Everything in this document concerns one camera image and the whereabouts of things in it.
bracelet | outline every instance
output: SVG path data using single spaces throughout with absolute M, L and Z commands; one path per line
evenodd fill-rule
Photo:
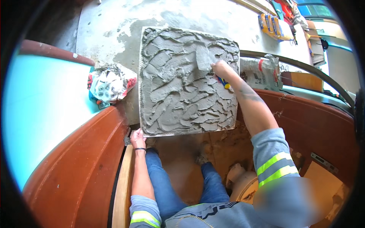
M 146 148 L 135 148 L 134 151 L 136 150 L 145 150 L 147 152 Z

curved metal bar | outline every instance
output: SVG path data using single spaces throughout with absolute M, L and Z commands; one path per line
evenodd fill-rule
M 246 50 L 239 51 L 240 57 L 251 57 L 251 58 L 263 57 L 264 58 L 266 54 L 267 53 L 258 52 L 258 51 L 246 51 Z M 328 75 L 326 75 L 319 69 L 315 68 L 314 66 L 308 65 L 304 62 L 300 62 L 300 61 L 290 59 L 290 58 L 287 58 L 284 56 L 274 55 L 274 54 L 270 54 L 270 55 L 272 55 L 274 57 L 278 57 L 280 62 L 284 62 L 284 63 L 290 64 L 292 66 L 296 66 L 300 69 L 303 69 L 303 70 L 313 74 L 314 76 L 319 77 L 320 79 L 322 79 L 323 81 L 328 83 L 330 86 L 332 86 L 335 90 L 337 90 L 337 92 L 346 100 L 346 102 L 351 106 L 351 108 L 355 107 L 355 101 L 352 100 L 350 95 L 335 80 L 333 80 L 331 77 L 329 77 Z

turquoise wall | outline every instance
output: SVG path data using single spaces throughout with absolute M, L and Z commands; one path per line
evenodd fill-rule
M 100 110 L 88 98 L 90 66 L 35 55 L 15 56 L 4 84 L 1 130 L 20 190 L 43 158 Z

tile adhesive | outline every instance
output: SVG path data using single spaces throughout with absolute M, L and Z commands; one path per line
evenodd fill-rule
M 222 59 L 239 72 L 239 48 L 232 40 L 172 27 L 143 27 L 139 115 L 145 136 L 234 128 L 236 95 L 213 77 L 211 67 L 198 68 L 197 59 L 207 59 L 199 56 L 201 48 L 208 48 L 210 61 Z

blue jeans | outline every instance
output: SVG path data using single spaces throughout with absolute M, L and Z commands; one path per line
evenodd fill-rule
M 162 168 L 161 160 L 155 148 L 149 148 L 146 153 L 146 164 L 150 176 L 160 216 L 164 222 L 187 205 L 172 188 L 170 178 Z M 203 193 L 199 203 L 228 202 L 229 196 L 222 184 L 222 179 L 211 162 L 201 166 L 204 178 Z

